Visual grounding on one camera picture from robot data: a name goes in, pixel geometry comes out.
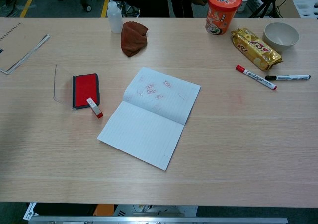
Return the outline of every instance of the notebook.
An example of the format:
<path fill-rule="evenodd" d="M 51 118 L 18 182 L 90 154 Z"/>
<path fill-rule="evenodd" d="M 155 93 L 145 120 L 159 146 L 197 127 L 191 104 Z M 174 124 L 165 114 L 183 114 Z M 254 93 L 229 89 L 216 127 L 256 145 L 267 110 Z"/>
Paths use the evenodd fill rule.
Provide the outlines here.
<path fill-rule="evenodd" d="M 200 86 L 142 68 L 97 137 L 166 170 Z"/>
<path fill-rule="evenodd" d="M 23 23 L 0 34 L 0 71 L 5 74 L 13 73 L 49 38 L 50 35 Z"/>

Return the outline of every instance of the brown rag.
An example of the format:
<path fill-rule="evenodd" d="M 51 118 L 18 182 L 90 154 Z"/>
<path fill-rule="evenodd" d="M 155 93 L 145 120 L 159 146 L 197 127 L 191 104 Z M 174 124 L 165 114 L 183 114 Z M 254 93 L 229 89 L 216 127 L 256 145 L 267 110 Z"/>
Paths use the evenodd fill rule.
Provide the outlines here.
<path fill-rule="evenodd" d="M 121 31 L 121 49 L 128 57 L 139 52 L 147 45 L 148 28 L 136 22 L 126 22 Z"/>

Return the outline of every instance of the plastic squeeze bottle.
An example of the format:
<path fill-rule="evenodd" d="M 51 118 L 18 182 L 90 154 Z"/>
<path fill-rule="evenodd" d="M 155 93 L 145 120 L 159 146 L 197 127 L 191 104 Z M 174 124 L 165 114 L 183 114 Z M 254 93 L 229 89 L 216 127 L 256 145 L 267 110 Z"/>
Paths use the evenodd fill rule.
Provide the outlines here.
<path fill-rule="evenodd" d="M 123 18 L 121 10 L 117 7 L 117 3 L 110 0 L 108 3 L 107 17 L 110 23 L 111 31 L 115 34 L 121 33 L 123 28 Z"/>

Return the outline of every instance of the gold snack wrapper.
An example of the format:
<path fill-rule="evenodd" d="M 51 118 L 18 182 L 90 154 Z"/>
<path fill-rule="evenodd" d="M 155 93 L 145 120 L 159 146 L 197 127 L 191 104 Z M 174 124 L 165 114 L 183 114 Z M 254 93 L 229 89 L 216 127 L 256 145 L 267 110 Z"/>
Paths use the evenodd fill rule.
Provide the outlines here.
<path fill-rule="evenodd" d="M 282 56 L 247 28 L 231 32 L 234 46 L 261 70 L 270 70 Z"/>

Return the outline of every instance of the white bowl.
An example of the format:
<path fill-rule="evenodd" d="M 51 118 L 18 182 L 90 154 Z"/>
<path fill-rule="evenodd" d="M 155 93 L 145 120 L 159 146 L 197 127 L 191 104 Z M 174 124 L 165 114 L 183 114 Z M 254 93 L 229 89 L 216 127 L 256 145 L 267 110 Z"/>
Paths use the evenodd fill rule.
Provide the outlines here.
<path fill-rule="evenodd" d="M 268 24 L 263 33 L 263 41 L 277 52 L 282 52 L 299 40 L 299 33 L 289 24 L 271 23 Z"/>

